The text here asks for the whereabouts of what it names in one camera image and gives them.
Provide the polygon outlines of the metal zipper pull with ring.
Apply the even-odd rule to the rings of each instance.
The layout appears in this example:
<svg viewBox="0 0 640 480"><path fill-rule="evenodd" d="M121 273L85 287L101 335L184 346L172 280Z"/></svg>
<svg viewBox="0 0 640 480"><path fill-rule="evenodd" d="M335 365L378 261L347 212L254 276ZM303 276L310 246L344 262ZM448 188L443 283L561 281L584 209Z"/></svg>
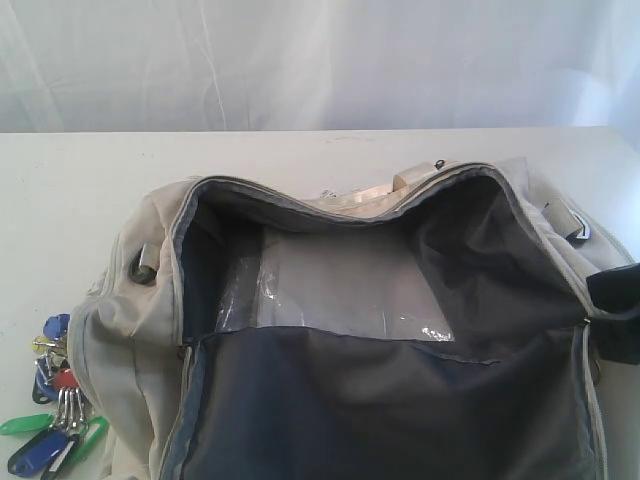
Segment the metal zipper pull with ring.
<svg viewBox="0 0 640 480"><path fill-rule="evenodd" d="M582 334L583 363L585 376L588 377L594 386L597 386L602 379L601 358L595 341L592 339L592 324L585 321Z"/></svg>

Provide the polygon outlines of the beige fabric duffel bag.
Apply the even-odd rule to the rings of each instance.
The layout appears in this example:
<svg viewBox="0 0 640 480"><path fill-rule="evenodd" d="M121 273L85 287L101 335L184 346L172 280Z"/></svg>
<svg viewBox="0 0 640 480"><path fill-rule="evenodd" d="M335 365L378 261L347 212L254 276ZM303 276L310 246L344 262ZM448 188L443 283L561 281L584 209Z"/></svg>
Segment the beige fabric duffel bag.
<svg viewBox="0 0 640 480"><path fill-rule="evenodd" d="M106 477L604 479L586 279L631 264L522 158L332 201L201 177L125 224L70 364Z"/></svg>

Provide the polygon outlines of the bunch of colourful key tags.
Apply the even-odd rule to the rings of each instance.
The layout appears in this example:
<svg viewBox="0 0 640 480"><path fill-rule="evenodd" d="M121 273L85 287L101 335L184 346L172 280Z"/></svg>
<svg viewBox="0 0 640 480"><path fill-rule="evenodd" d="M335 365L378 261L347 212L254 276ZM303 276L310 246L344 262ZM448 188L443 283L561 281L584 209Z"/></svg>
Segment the bunch of colourful key tags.
<svg viewBox="0 0 640 480"><path fill-rule="evenodd" d="M71 369L69 325L68 313L53 315L32 341L36 357L31 400L51 406L53 411L1 423L3 436L31 436L6 462L7 473L17 478L62 478L84 461L108 432L109 422L96 413Z"/></svg>

